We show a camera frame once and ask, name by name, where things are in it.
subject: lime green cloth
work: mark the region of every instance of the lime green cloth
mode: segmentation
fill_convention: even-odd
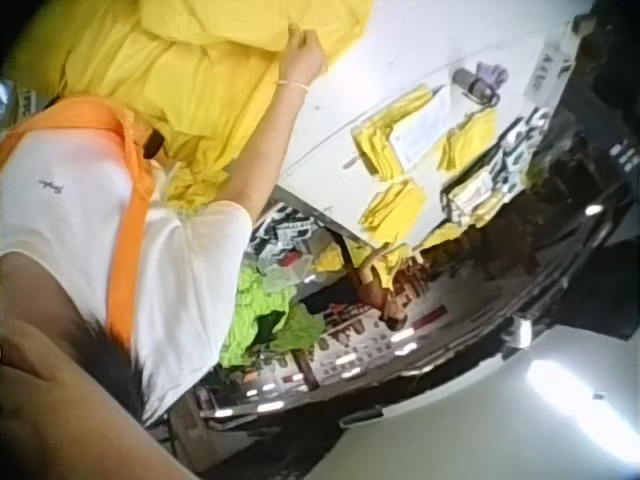
[[[295,293],[295,287],[267,293],[262,286],[262,276],[255,268],[243,266],[238,279],[233,323],[220,352],[220,363],[224,367],[247,365],[249,358],[245,352],[258,333],[256,317],[274,310],[285,312],[286,317],[289,302]]]
[[[311,348],[324,332],[324,320],[319,315],[311,315],[302,304],[294,305],[271,342],[274,352],[284,353],[291,350]]]

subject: white t-shirt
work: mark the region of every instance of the white t-shirt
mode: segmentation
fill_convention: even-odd
[[[94,130],[27,134],[1,174],[0,256],[28,255],[62,285],[84,318],[106,324],[116,234],[131,181],[117,136]],[[215,202],[181,220],[161,200],[147,213],[136,290],[133,349],[149,402],[162,414],[213,367],[231,325],[249,214]]]

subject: orange apron strap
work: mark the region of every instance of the orange apron strap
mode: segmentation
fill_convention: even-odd
[[[154,182],[142,148],[135,144],[132,112],[95,97],[70,97],[17,125],[0,142],[0,168],[22,136],[28,132],[54,128],[108,130],[124,144],[124,163],[131,176],[131,199],[122,217],[109,274],[107,325],[127,346],[133,338],[135,292],[144,226]]]

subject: logo on shirt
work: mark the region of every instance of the logo on shirt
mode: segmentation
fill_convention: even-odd
[[[47,182],[45,180],[40,180],[39,181],[40,185],[42,185],[42,188],[50,188],[51,190],[53,190],[53,193],[56,195],[60,195],[62,193],[62,189],[64,188],[64,185],[62,186],[58,186],[53,182]]]

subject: yellow garment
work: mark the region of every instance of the yellow garment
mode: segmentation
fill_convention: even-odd
[[[420,86],[353,132],[356,144],[373,164],[381,180],[393,180],[403,174],[402,166],[389,141],[393,126],[420,110],[432,98],[431,90],[424,85]]]
[[[92,93],[143,114],[182,162],[169,198],[215,197],[266,109],[290,23],[316,29],[330,60],[363,32],[372,0],[53,0],[10,65],[25,87]]]
[[[412,180],[394,183],[374,197],[360,224],[377,242],[401,242],[413,229],[426,202],[424,190]]]
[[[362,265],[367,256],[372,252],[372,248],[363,243],[356,243],[353,240],[345,238],[349,254],[355,267]],[[405,258],[411,256],[411,249],[408,245],[402,244],[393,250],[387,252],[379,260],[373,262],[373,268],[376,269],[380,276],[380,281],[383,288],[393,288],[393,278],[391,272],[396,265],[402,262]],[[316,272],[337,272],[344,266],[344,259],[342,258],[342,251],[337,243],[332,242],[320,252],[314,262],[314,270]]]
[[[471,116],[451,131],[442,150],[438,170],[460,173],[481,155],[496,138],[496,109],[489,108]]]
[[[422,241],[418,250],[424,250],[426,248],[434,247],[440,243],[454,240],[462,235],[464,230],[464,228],[453,222],[445,223],[431,232],[427,238]]]

